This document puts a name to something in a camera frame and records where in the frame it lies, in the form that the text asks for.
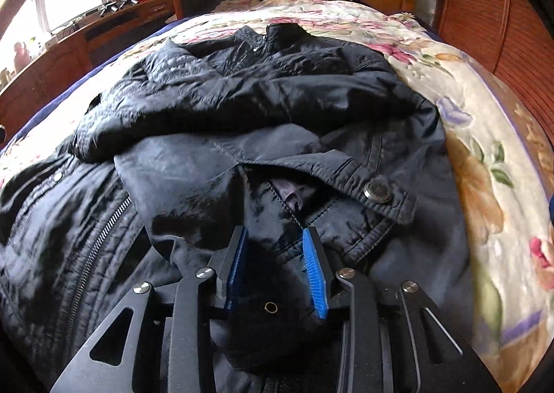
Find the bed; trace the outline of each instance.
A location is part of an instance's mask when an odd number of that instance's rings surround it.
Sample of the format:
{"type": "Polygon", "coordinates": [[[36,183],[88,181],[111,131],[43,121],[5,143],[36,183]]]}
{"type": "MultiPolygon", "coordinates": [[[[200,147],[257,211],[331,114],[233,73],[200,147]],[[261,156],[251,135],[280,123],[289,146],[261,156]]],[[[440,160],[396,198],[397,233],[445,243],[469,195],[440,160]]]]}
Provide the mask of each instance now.
{"type": "Polygon", "coordinates": [[[363,1],[372,8],[346,1],[225,0],[211,14],[179,22],[109,63],[13,142],[0,156],[0,185],[47,157],[95,96],[167,38],[219,38],[245,25],[263,34],[268,24],[297,22],[313,35],[366,45],[439,109],[472,253],[472,345],[503,391],[516,391],[554,334],[551,146],[506,84],[426,33],[410,14],[415,0],[363,1]],[[387,15],[398,10],[405,12],[387,15]]]}

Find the wooden wardrobe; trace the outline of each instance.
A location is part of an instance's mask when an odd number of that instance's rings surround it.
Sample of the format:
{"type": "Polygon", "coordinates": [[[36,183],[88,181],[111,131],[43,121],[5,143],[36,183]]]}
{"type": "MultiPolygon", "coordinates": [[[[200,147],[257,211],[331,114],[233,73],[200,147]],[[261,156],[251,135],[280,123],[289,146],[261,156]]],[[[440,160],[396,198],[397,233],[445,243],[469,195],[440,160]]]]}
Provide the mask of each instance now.
{"type": "Polygon", "coordinates": [[[554,40],[527,0],[437,0],[434,26],[506,83],[554,141],[554,40]]]}

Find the black jacket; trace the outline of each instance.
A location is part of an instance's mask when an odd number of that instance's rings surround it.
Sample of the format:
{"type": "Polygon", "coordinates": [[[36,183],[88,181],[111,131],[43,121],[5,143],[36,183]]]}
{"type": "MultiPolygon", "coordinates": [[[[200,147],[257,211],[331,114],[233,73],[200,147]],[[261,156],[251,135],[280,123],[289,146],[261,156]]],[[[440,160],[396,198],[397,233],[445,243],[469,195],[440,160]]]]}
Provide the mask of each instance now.
{"type": "Polygon", "coordinates": [[[212,337],[218,390],[260,392],[259,367],[313,356],[325,334],[301,257],[312,225],[376,282],[416,281],[469,337],[469,256],[444,140],[436,108],[362,45],[294,24],[167,41],[55,155],[6,184],[4,329],[50,387],[135,282],[179,280],[245,225],[238,318],[214,322],[212,337]],[[282,312],[271,320],[268,301],[282,312]]]}

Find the window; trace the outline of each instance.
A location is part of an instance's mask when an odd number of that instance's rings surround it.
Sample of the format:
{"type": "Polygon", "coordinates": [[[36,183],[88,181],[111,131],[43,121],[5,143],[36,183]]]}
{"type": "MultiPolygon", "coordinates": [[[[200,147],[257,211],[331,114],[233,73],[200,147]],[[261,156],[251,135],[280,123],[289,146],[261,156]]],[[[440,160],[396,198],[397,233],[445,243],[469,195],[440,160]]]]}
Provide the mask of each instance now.
{"type": "Polygon", "coordinates": [[[100,4],[102,0],[27,0],[0,40],[0,71],[14,71],[15,43],[25,42],[33,55],[33,38],[45,40],[45,34],[100,4]]]}

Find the snap button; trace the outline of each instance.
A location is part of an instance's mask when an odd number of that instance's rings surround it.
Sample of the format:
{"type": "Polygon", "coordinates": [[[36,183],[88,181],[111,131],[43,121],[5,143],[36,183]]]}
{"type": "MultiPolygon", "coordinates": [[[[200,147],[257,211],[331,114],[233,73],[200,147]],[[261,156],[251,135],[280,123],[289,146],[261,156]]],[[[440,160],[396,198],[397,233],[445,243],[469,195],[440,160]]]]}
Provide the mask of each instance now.
{"type": "Polygon", "coordinates": [[[392,199],[389,186],[376,179],[372,179],[365,184],[364,195],[366,195],[370,201],[378,204],[385,204],[392,199]]]}

